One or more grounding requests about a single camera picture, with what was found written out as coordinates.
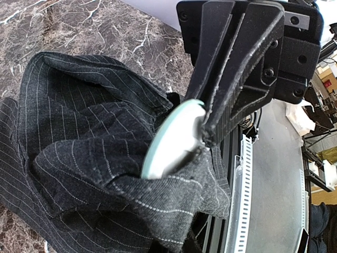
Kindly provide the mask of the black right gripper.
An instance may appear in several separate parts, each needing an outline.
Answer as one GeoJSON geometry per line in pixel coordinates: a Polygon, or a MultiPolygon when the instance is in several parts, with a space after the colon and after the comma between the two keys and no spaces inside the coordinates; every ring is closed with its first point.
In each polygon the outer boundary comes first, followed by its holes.
{"type": "Polygon", "coordinates": [[[206,106],[207,140],[221,142],[272,97],[300,103],[320,56],[323,18],[293,2],[180,1],[195,68],[187,99],[206,106]]]}

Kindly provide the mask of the black pinstriped garment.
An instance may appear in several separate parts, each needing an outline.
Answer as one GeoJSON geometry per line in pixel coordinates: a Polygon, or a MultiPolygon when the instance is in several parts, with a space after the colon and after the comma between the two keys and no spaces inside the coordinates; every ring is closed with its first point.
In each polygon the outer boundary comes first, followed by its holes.
{"type": "Polygon", "coordinates": [[[39,52],[1,99],[1,203],[57,252],[180,252],[196,213],[230,208],[220,149],[166,178],[140,172],[181,103],[108,56],[39,52]]]}

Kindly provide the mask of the teal round button brooch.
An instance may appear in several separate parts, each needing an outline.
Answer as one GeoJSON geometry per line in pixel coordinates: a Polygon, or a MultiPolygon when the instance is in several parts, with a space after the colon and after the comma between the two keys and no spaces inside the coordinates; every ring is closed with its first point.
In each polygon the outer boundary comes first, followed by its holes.
{"type": "Polygon", "coordinates": [[[145,156],[141,178],[160,179],[190,162],[205,148],[202,124],[204,103],[197,99],[178,105],[164,120],[145,156]]]}

